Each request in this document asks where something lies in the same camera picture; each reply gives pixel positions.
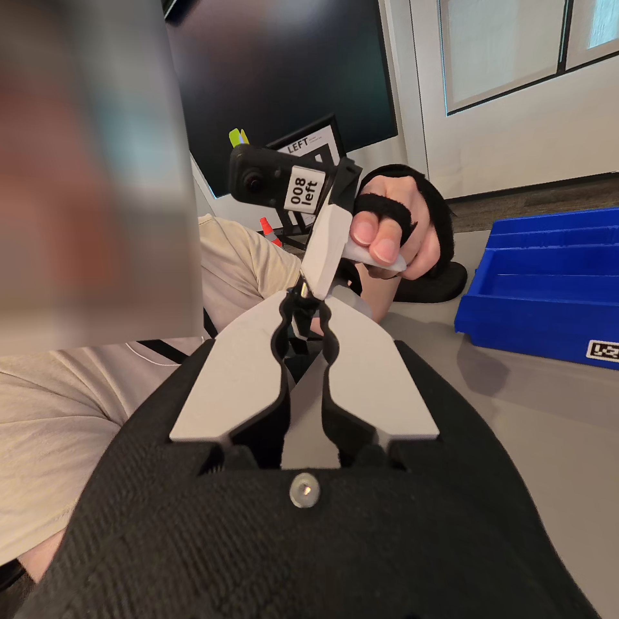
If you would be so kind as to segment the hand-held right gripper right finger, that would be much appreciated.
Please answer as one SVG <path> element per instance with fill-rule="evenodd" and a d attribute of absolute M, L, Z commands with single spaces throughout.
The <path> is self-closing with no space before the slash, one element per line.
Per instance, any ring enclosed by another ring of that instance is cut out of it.
<path fill-rule="evenodd" d="M 367 445 L 389 453 L 398 441 L 434 440 L 439 429 L 398 343 L 366 315 L 328 297 L 320 305 L 327 363 L 322 427 L 345 458 Z"/>

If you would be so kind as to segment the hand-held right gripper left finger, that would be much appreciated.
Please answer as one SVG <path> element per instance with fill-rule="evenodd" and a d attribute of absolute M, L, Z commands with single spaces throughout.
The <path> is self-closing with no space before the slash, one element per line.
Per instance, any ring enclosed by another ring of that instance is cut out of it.
<path fill-rule="evenodd" d="M 289 321 L 280 306 L 286 296 L 277 292 L 262 301 L 213 341 L 170 431 L 171 441 L 232 445 L 240 431 L 285 401 Z"/>

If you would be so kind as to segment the person's left forearm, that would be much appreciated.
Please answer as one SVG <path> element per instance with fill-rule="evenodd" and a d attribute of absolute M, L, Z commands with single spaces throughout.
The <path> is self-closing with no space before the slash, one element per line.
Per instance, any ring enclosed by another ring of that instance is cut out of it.
<path fill-rule="evenodd" d="M 361 299 L 368 305 L 372 320 L 380 323 L 386 317 L 394 301 L 401 278 L 378 279 L 362 277 Z"/>

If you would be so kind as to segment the person's right forearm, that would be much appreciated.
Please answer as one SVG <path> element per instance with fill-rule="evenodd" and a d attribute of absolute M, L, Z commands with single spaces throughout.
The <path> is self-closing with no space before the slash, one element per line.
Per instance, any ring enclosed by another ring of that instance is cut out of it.
<path fill-rule="evenodd" d="M 20 565 L 35 584 L 38 584 L 63 540 L 66 529 L 62 529 L 37 546 L 17 557 Z"/>

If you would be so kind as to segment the person's left hand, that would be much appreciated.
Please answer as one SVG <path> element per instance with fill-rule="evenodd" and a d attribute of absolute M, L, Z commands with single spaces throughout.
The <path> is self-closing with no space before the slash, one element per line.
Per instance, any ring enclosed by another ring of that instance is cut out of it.
<path fill-rule="evenodd" d="M 396 221 L 386 217 L 379 220 L 376 214 L 363 211 L 353 217 L 352 240 L 366 248 L 380 266 L 391 266 L 401 255 L 407 268 L 399 275 L 407 280 L 418 279 L 435 267 L 440 257 L 439 240 L 416 181 L 410 176 L 390 178 L 380 175 L 370 180 L 361 193 L 375 194 L 405 206 L 415 228 L 402 244 L 402 230 Z"/>

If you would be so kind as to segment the person's beige shirt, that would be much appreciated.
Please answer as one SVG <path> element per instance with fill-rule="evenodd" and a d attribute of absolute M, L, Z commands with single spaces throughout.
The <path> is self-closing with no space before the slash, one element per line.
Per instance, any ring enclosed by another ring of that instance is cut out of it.
<path fill-rule="evenodd" d="M 216 332 L 291 287 L 300 260 L 235 221 L 198 220 L 202 305 Z M 206 340 L 165 339 L 1 358 L 1 564 L 66 529 L 120 427 Z"/>

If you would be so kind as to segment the black television screen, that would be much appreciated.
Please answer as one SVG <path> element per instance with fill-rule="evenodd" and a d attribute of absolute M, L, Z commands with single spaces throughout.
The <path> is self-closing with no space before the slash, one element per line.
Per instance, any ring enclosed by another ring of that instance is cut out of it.
<path fill-rule="evenodd" d="M 378 1 L 166 1 L 190 151 L 228 194 L 229 133 L 265 146 L 334 114 L 344 152 L 398 133 Z"/>

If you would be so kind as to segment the blue plastic bin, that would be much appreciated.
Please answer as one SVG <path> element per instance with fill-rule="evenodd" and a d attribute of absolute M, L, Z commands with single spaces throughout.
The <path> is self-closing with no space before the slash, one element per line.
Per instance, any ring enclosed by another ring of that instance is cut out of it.
<path fill-rule="evenodd" d="M 494 222 L 454 330 L 479 347 L 618 369 L 618 208 Z"/>

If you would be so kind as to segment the white framed window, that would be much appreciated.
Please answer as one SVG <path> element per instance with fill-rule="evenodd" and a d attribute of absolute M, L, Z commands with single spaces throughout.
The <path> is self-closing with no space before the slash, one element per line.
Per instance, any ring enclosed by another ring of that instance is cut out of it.
<path fill-rule="evenodd" d="M 618 1 L 381 1 L 405 162 L 446 198 L 618 172 Z"/>

